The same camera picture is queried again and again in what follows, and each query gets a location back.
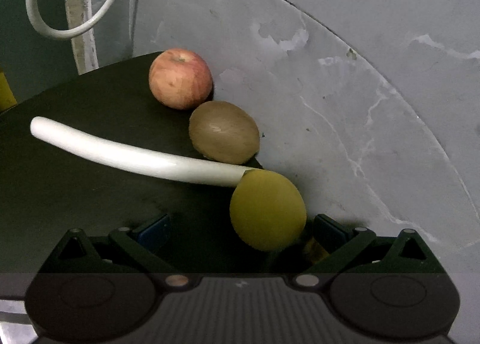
circular cover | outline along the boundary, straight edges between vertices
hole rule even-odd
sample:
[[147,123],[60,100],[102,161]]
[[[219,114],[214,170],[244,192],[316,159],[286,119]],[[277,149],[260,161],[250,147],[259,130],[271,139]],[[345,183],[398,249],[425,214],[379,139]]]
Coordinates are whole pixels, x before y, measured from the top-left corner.
[[330,297],[347,322],[392,339],[444,333],[459,307],[446,274],[344,273],[333,281]]
[[155,304],[144,274],[38,274],[25,308],[39,335],[61,342],[99,342],[141,325]]

yellow ball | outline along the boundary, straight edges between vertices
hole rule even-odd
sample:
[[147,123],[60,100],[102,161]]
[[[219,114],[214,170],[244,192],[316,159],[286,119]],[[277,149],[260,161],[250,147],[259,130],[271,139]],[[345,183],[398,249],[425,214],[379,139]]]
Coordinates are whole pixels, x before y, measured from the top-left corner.
[[300,236],[307,211],[289,179],[255,169],[244,173],[233,192],[230,220],[245,243],[257,250],[272,251],[287,247]]

screw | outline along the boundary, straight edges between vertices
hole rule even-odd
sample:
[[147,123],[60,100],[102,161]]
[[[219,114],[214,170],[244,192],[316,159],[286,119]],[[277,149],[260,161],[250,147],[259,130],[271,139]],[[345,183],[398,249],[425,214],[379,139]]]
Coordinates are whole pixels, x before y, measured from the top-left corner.
[[319,282],[320,279],[311,273],[304,273],[299,275],[295,278],[295,281],[299,286],[303,287],[315,287]]
[[165,283],[170,287],[183,287],[188,284],[188,278],[184,275],[169,275],[165,278]]

white foam tube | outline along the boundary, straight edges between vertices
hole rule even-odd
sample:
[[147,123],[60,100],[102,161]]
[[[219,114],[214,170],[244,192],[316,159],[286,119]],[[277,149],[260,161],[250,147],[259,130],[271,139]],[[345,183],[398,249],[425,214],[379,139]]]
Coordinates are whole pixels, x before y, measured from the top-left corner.
[[93,15],[85,23],[78,27],[71,28],[69,30],[55,30],[49,27],[42,19],[38,10],[37,0],[25,0],[27,9],[28,20],[32,24],[33,28],[39,33],[49,38],[54,39],[72,39],[76,36],[86,33],[106,14],[115,0],[105,0],[105,3],[100,7],[98,12]]
[[125,145],[39,116],[32,119],[30,132],[42,141],[87,160],[160,179],[235,187],[244,172],[252,169]]

yellow object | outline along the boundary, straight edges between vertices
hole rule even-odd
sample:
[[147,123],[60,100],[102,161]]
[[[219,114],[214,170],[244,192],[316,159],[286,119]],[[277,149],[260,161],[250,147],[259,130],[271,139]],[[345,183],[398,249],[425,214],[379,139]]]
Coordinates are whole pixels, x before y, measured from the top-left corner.
[[230,201],[230,220],[251,247],[272,251],[287,247],[307,221],[303,199],[293,183],[270,170],[244,173]]
[[312,265],[330,256],[325,248],[323,248],[314,237],[305,244],[302,252],[308,262]]
[[4,111],[17,104],[14,94],[8,86],[7,78],[0,69],[0,111]]

